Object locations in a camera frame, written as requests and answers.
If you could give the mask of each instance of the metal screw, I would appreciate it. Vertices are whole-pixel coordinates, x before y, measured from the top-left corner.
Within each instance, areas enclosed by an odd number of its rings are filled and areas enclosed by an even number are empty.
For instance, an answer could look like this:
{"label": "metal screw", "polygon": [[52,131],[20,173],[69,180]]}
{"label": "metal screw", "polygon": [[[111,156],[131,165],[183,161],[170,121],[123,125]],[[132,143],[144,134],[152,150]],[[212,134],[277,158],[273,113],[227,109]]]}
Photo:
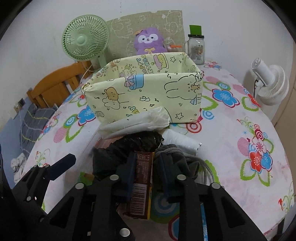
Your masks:
{"label": "metal screw", "polygon": [[212,188],[219,189],[221,186],[219,183],[212,183]]}
{"label": "metal screw", "polygon": [[116,174],[110,176],[110,180],[111,180],[111,181],[116,181],[116,180],[118,180],[118,179],[119,179],[119,176],[116,175]]}
{"label": "metal screw", "polygon": [[130,235],[130,231],[129,231],[129,229],[126,229],[126,228],[123,228],[123,229],[121,229],[120,231],[119,231],[119,234],[120,234],[120,236],[122,236],[122,237],[127,237],[127,236],[129,236]]}
{"label": "metal screw", "polygon": [[76,188],[76,189],[82,189],[82,188],[84,188],[84,184],[83,184],[83,183],[77,183],[77,184],[75,185],[75,188]]}
{"label": "metal screw", "polygon": [[180,181],[184,181],[184,180],[186,180],[186,176],[183,175],[183,174],[180,174],[180,175],[177,176],[177,179],[180,180]]}

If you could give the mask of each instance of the fabric storage bin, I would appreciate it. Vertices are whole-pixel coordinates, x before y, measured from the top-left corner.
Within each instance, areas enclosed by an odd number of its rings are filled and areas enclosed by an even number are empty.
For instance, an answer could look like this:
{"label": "fabric storage bin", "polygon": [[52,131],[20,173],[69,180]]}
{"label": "fabric storage bin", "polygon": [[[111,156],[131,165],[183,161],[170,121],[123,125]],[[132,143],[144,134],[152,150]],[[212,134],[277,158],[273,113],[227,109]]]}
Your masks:
{"label": "fabric storage bin", "polygon": [[116,59],[82,87],[102,123],[112,123],[163,106],[171,123],[199,117],[203,74],[186,53],[158,53]]}

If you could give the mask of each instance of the stuffed animal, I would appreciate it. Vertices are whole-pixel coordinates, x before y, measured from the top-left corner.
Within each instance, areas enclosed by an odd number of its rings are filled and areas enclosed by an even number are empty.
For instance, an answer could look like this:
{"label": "stuffed animal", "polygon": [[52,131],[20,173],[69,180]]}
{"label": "stuffed animal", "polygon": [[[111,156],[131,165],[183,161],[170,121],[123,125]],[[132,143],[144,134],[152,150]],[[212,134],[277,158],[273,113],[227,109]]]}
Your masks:
{"label": "stuffed animal", "polygon": [[163,44],[163,36],[157,28],[143,29],[136,35],[133,46],[137,55],[167,52]]}

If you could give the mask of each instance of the table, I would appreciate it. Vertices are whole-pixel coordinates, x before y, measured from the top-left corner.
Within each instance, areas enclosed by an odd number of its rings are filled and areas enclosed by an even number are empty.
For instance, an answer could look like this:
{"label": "table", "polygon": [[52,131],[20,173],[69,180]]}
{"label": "table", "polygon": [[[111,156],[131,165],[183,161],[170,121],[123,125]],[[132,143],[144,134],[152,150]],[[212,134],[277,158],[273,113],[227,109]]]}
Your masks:
{"label": "table", "polygon": [[[204,72],[200,117],[196,123],[170,128],[202,143],[198,156],[206,161],[215,181],[249,215],[267,238],[294,205],[289,163],[268,117],[252,95],[218,63],[201,66]],[[99,121],[78,88],[41,133],[25,166],[53,164],[68,153],[76,165],[47,189],[44,209],[49,212],[75,184],[79,172],[92,172],[89,156]],[[151,220],[125,220],[137,239],[177,240],[178,205],[153,194]]]}

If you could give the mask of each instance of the chair backrest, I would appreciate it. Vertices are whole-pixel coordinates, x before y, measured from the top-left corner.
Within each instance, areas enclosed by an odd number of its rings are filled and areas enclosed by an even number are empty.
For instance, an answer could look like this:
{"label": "chair backrest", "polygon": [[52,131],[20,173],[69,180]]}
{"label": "chair backrest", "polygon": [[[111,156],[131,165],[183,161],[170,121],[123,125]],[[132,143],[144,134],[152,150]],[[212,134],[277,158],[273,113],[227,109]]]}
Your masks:
{"label": "chair backrest", "polygon": [[[44,77],[33,90],[27,92],[29,99],[41,108],[53,107],[54,104],[60,106],[70,95],[66,84],[69,84],[74,91],[79,86],[78,75],[84,74],[90,65],[90,61],[78,62],[52,72]],[[88,71],[84,78],[90,74],[91,72]]]}

